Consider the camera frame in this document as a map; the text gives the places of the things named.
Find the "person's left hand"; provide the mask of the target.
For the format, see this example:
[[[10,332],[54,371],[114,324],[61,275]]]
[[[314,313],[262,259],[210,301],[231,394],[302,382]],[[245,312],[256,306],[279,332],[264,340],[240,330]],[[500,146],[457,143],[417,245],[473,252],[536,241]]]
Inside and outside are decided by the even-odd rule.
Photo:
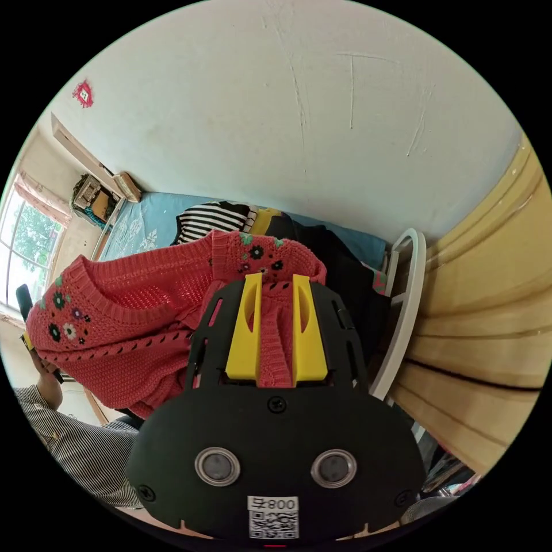
[[[58,382],[54,379],[51,380],[49,378],[43,377],[43,361],[44,360],[40,359],[39,357],[33,357],[33,364],[39,374],[37,388],[49,408],[57,411],[63,401],[61,385],[58,384]]]

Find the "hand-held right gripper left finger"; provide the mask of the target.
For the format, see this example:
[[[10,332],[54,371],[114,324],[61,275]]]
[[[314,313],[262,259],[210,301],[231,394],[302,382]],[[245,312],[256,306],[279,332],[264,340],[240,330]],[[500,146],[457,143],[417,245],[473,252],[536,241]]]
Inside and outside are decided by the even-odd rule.
[[[257,381],[260,373],[262,274],[243,282],[225,373],[233,381]]]

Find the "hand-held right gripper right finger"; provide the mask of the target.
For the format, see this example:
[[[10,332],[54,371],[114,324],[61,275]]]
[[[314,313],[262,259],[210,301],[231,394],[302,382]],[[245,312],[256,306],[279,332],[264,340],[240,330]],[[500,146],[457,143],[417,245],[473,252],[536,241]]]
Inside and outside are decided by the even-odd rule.
[[[309,277],[293,275],[293,381],[323,381],[327,363]]]

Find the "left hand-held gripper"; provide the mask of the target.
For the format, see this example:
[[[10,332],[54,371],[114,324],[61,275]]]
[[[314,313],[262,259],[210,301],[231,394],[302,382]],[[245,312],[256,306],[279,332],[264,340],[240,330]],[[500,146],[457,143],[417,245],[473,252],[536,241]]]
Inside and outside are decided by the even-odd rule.
[[[27,350],[35,349],[27,333],[23,333],[21,335],[21,340],[24,343]],[[55,380],[60,385],[63,384],[64,379],[61,375],[59,368],[56,365],[54,365],[53,363],[43,361],[42,368],[43,368],[43,377],[49,378],[51,380]]]

